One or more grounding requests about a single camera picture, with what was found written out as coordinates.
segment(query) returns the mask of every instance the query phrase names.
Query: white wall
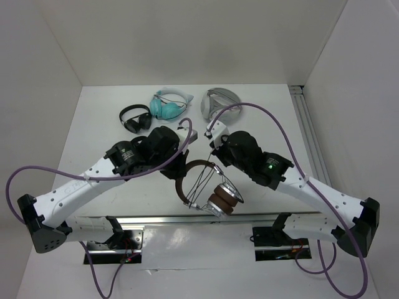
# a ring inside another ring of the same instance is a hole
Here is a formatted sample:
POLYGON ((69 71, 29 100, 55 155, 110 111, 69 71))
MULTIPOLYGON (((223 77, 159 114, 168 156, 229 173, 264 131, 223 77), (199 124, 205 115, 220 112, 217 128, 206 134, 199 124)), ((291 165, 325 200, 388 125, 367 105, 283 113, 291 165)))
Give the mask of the white wall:
POLYGON ((303 85, 346 0, 36 0, 83 85, 303 85))
MULTIPOLYGON (((0 40, 0 289, 8 299, 16 297, 32 241, 6 205, 6 180, 26 164, 58 167, 82 86, 31 0, 0 0, 0 40)), ((53 180, 22 174, 11 196, 41 194, 53 180)))
POLYGON ((382 205, 368 257, 381 299, 399 290, 398 9, 399 0, 349 0, 305 86, 334 186, 382 205))

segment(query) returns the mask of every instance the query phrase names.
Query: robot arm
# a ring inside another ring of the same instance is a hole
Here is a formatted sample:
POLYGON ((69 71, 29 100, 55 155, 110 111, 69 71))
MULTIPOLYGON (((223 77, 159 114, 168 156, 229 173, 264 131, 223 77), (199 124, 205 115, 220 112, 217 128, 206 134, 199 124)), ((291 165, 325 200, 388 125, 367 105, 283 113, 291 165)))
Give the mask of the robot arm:
MULTIPOLYGON (((171 158, 187 138, 188 132, 184 128, 173 131, 161 126, 155 128, 148 137, 139 136, 131 141, 118 142, 80 175, 84 179, 73 179, 41 196, 26 194, 20 197, 18 206, 36 252, 48 252, 64 242, 76 240, 105 242, 111 248, 118 245, 128 236, 116 218, 71 215, 101 193, 125 183, 124 180, 108 178, 140 174, 171 158), (95 181, 89 178, 102 179, 95 181)), ((196 138, 197 133, 193 130, 189 143, 196 138)), ((180 153, 161 172, 171 178, 182 175, 179 173, 180 165, 185 165, 187 154, 188 151, 180 153)))
POLYGON ((380 205, 376 200, 368 198, 363 201, 312 177, 303 176, 291 161, 275 153, 263 152, 255 138, 245 131, 229 134, 223 123, 216 122, 206 136, 211 140, 212 154, 226 167, 233 165, 255 183, 288 194, 323 213, 315 216, 282 213, 273 225, 276 233, 284 233, 292 239, 310 238, 336 242, 344 251, 357 255, 335 214, 309 186, 312 183, 342 216, 362 255, 367 256, 379 223, 380 205))

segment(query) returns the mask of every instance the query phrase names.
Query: brown ear cushion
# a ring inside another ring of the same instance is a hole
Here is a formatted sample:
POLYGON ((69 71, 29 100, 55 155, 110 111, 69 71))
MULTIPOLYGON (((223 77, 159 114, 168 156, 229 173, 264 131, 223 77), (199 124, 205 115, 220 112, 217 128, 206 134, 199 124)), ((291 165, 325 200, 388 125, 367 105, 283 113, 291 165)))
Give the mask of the brown ear cushion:
POLYGON ((231 215, 231 213, 233 213, 234 211, 232 206, 230 206, 226 201, 224 201, 221 197, 217 196, 216 194, 212 194, 211 197, 209 198, 209 201, 216 204, 227 215, 231 215))
POLYGON ((213 191, 217 196, 221 197, 224 201, 226 201, 230 206, 235 207, 237 206, 237 199, 232 197, 230 194, 228 194, 225 190, 222 189, 220 185, 218 185, 214 191, 213 191))

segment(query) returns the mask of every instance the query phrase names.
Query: gray headphones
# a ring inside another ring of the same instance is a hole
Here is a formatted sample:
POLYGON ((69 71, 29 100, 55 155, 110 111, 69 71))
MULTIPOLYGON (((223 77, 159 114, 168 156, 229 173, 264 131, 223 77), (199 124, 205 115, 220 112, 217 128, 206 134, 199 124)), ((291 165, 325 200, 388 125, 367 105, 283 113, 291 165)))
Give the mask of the gray headphones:
MULTIPOLYGON (((218 112, 220 112, 220 110, 235 103, 241 103, 241 99, 234 92, 221 87, 209 89, 202 97, 202 116, 206 120, 211 121, 218 114, 218 112)), ((220 116, 219 121, 222 123, 229 122, 237 118, 242 110, 242 106, 233 107, 232 109, 224 112, 220 116)))

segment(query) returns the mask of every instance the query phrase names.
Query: black headphones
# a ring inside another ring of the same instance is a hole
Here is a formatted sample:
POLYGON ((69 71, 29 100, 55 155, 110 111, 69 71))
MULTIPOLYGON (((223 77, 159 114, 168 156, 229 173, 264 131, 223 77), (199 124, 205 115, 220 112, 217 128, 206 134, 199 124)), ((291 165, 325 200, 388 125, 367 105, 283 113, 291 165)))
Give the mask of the black headphones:
POLYGON ((120 120, 121 124, 125 127, 126 130, 128 130, 134 134, 138 133, 141 129, 148 130, 151 127, 151 118, 152 118, 152 115, 151 115, 150 109, 146 105, 141 105, 141 104, 128 106, 119 113, 119 120, 120 120), (127 111, 130 111, 133 109, 139 109, 139 108, 145 109, 147 112, 137 115, 135 117, 129 118, 127 121, 122 120, 122 116, 127 111))

